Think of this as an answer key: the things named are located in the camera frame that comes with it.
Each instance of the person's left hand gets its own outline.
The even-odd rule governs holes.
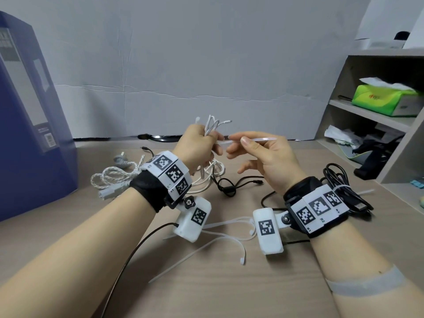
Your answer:
[[[193,174],[199,165],[208,166],[214,159],[214,151],[223,154],[222,147],[216,144],[217,140],[224,140],[224,136],[217,131],[211,131],[205,136],[205,126],[193,124],[184,132],[173,153],[188,167]]]

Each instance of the blue box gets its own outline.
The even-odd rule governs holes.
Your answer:
[[[0,11],[0,221],[77,189],[77,152],[29,24]]]

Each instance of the screw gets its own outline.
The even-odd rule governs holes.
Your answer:
[[[281,217],[281,221],[282,221],[284,224],[290,224],[290,218],[289,218],[287,215],[283,215],[283,216]]]

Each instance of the hand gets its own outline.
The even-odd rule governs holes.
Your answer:
[[[261,137],[276,137],[277,140],[261,143],[250,140],[250,138]],[[246,153],[257,158],[257,160],[245,161],[237,173],[241,174],[246,170],[258,170],[269,185],[281,195],[307,177],[287,139],[283,136],[247,131],[232,134],[229,139],[240,141],[240,143],[234,142],[228,146],[227,157],[229,159],[234,159]]]
[[[199,165],[208,166],[214,159],[214,151],[222,155],[223,150],[217,140],[224,140],[224,136],[217,131],[211,131],[205,136],[204,125],[190,125],[178,141],[173,153],[188,167],[193,174]]]

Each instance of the forearm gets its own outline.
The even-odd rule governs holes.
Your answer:
[[[90,317],[155,216],[130,188],[0,289],[0,316]]]
[[[332,282],[371,279],[393,267],[348,221],[311,239],[322,272]],[[424,317],[424,296],[410,281],[365,297],[333,294],[343,318]]]

